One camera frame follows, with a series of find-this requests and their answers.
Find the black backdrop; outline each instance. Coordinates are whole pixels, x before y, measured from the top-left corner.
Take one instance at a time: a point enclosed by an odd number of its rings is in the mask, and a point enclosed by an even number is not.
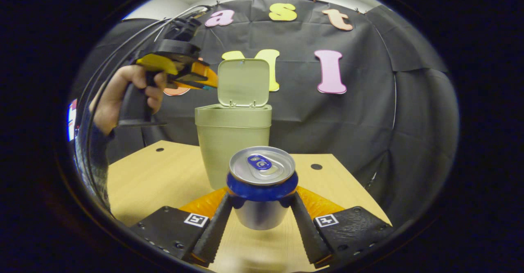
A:
[[[298,17],[272,21],[269,6],[278,2],[293,4]],[[269,145],[289,153],[334,154],[396,228],[421,215],[447,178],[459,129],[449,73],[424,36],[385,6],[361,14],[312,0],[235,0],[214,12],[225,9],[235,11],[233,23],[202,25],[192,42],[215,71],[227,51],[242,51],[247,58],[262,49],[280,51],[275,66],[280,90],[270,92],[268,101],[273,106]],[[347,14],[354,29],[331,25],[322,14],[327,9]],[[125,20],[107,34],[82,66],[71,99],[79,97],[86,80],[116,47],[153,22]],[[346,93],[317,91],[321,68],[316,50],[342,53]],[[165,96],[155,118],[168,125],[119,129],[108,152],[110,161],[159,140],[198,145],[194,109],[215,103],[217,90]]]
[[[11,126],[3,150],[19,154],[2,161],[7,271],[160,271],[95,225],[58,176],[72,171],[58,121],[73,75],[103,33],[144,1],[3,0],[9,65],[2,109]],[[519,1],[401,0],[413,9],[382,1],[427,32],[453,71],[462,130],[442,199],[391,249],[418,237],[365,271],[515,271],[522,252],[514,176],[522,144]],[[22,92],[17,83],[36,90]]]

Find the sleeve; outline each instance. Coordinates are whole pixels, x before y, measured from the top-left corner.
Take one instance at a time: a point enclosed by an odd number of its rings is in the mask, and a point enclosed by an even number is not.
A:
[[[108,211],[111,210],[109,196],[107,194],[107,170],[109,163],[107,160],[107,145],[114,139],[114,131],[106,136],[95,124],[91,128],[90,148],[87,149],[88,124],[90,111],[86,108],[82,117],[82,124],[75,138],[75,151],[77,153],[77,168],[88,191],[94,198],[102,201]],[[88,171],[88,159],[90,158],[90,170]]]

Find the black fabric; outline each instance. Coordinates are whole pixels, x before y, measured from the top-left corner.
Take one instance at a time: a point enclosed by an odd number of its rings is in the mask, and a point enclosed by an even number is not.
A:
[[[272,21],[269,6],[291,3],[298,17]],[[352,31],[331,25],[322,10],[347,14]],[[269,145],[290,153],[332,153],[369,191],[395,228],[412,221],[434,200],[447,179],[458,137],[458,109],[445,65],[409,23],[384,6],[367,14],[311,0],[236,0],[216,10],[235,11],[234,22],[202,26],[192,43],[217,71],[221,55],[239,50],[255,57],[276,49],[276,81]],[[207,14],[200,20],[210,17]],[[116,47],[153,20],[124,21],[97,46],[93,71]],[[345,94],[323,94],[316,50],[342,53]],[[216,104],[216,90],[165,96],[156,120],[165,127],[120,129],[109,148],[110,162],[159,140],[198,145],[194,109]]]

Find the pink letter i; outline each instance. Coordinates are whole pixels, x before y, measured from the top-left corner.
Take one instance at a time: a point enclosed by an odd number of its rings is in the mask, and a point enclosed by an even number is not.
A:
[[[339,59],[342,54],[332,50],[317,50],[316,57],[320,59],[322,82],[316,87],[321,93],[344,94],[347,89],[340,78]]]

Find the can lid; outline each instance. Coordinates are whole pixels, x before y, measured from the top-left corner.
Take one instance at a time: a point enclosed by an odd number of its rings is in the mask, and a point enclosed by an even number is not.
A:
[[[269,99],[269,63],[263,59],[224,60],[218,71],[219,102],[226,107],[261,107]]]
[[[289,153],[269,146],[254,146],[237,152],[230,160],[231,174],[252,185],[275,185],[286,181],[295,169]]]

